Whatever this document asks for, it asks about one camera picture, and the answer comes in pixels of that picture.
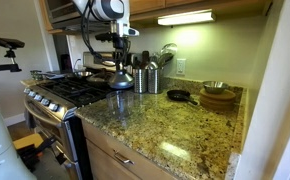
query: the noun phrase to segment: oven handle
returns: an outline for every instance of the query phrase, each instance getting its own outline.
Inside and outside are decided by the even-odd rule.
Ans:
[[[29,103],[31,103],[31,101],[28,101],[25,98],[24,99],[25,108],[29,111],[29,113],[31,113],[33,116],[40,119],[41,121],[44,121],[45,123],[48,123],[48,124],[51,124],[51,125],[56,126],[58,128],[61,128],[62,124],[60,122],[53,122],[53,121],[51,121],[51,119],[47,118],[46,116],[42,116],[42,115],[38,114],[34,109],[32,109],[29,106]]]

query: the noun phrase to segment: drawer handle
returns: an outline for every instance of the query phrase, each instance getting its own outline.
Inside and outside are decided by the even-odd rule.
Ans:
[[[114,150],[114,157],[116,157],[119,161],[121,161],[124,164],[130,163],[130,164],[134,164],[133,161],[127,159],[126,157],[124,157],[123,155],[119,154],[116,150]]]

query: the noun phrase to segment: under-cabinet light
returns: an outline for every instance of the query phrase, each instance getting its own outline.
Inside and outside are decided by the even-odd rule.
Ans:
[[[162,16],[158,18],[160,25],[177,25],[177,24],[190,24],[199,22],[215,21],[216,16],[212,13],[211,9],[203,11],[194,11],[182,14],[174,14],[169,16]]]

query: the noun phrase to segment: beige wall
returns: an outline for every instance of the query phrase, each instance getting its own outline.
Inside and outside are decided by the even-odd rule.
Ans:
[[[131,52],[160,51],[167,43],[178,45],[165,75],[190,80],[220,80],[250,87],[250,76],[266,17],[218,19],[215,23],[140,29],[131,37]],[[72,59],[87,51],[81,36],[70,36]],[[91,43],[96,50],[113,50],[111,43]],[[176,59],[186,58],[185,76],[176,75]]]
[[[24,112],[20,80],[30,78],[30,70],[49,70],[34,0],[0,0],[0,37],[25,42],[24,48],[15,50],[15,60],[23,71],[0,71],[0,108],[3,117],[10,118]],[[4,58],[6,50],[0,47],[0,64],[10,63]]]

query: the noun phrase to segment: floor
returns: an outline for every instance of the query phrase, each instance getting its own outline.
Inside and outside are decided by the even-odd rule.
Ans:
[[[33,134],[26,126],[25,121],[7,127],[13,141]],[[43,156],[35,165],[33,174],[38,180],[69,180],[67,172],[63,166],[60,166],[56,161],[54,154],[50,149],[43,151]]]

